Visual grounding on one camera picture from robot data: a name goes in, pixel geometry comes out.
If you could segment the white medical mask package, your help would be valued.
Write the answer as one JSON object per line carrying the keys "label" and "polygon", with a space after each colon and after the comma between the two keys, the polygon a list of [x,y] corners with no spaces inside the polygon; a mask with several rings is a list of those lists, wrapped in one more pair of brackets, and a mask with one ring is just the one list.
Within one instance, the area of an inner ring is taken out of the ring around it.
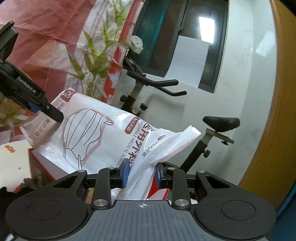
{"label": "white medical mask package", "polygon": [[114,188],[112,199],[145,200],[159,162],[168,161],[200,132],[156,128],[137,116],[68,88],[52,102],[63,113],[58,123],[42,112],[21,124],[30,145],[67,173],[96,174],[107,167],[131,166],[127,185]]}

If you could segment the pink printed backdrop cloth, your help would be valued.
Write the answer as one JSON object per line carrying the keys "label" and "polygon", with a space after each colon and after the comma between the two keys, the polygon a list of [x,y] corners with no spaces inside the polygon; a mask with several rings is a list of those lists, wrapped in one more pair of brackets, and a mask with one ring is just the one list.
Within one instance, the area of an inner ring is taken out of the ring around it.
{"label": "pink printed backdrop cloth", "polygon": [[67,87],[111,104],[143,1],[1,1],[18,38],[8,60],[52,101]]}

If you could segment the red strawberry cardboard box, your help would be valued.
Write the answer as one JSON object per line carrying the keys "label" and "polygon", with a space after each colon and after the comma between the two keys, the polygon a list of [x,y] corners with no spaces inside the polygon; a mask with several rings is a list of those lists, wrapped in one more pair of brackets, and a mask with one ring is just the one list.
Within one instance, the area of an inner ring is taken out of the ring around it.
{"label": "red strawberry cardboard box", "polygon": [[[28,187],[32,190],[41,188],[67,175],[65,171],[39,154],[35,149],[28,149],[31,178],[25,178],[20,188]],[[147,200],[168,200],[171,203],[171,191],[159,189],[154,177]]]}

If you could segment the white patterned table cloth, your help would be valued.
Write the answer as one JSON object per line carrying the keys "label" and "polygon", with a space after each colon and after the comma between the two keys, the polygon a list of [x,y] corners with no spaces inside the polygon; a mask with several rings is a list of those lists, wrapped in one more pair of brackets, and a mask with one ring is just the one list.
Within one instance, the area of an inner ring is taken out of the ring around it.
{"label": "white patterned table cloth", "polygon": [[14,190],[25,178],[31,178],[27,140],[15,141],[1,145],[0,178],[1,188]]}

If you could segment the dark framed window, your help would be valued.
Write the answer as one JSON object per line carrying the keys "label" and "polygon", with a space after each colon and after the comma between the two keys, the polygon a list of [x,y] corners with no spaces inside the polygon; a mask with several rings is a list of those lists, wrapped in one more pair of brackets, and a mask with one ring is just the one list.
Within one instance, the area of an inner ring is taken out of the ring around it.
{"label": "dark framed window", "polygon": [[145,1],[133,34],[143,50],[129,52],[144,73],[213,93],[222,62],[228,1]]}

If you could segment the wooden door frame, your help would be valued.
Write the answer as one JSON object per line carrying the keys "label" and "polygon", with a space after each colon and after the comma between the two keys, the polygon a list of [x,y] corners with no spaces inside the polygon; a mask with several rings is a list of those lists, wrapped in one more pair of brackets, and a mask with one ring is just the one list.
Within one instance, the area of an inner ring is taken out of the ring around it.
{"label": "wooden door frame", "polygon": [[295,15],[270,1],[276,36],[275,86],[267,123],[239,186],[275,209],[295,182]]}

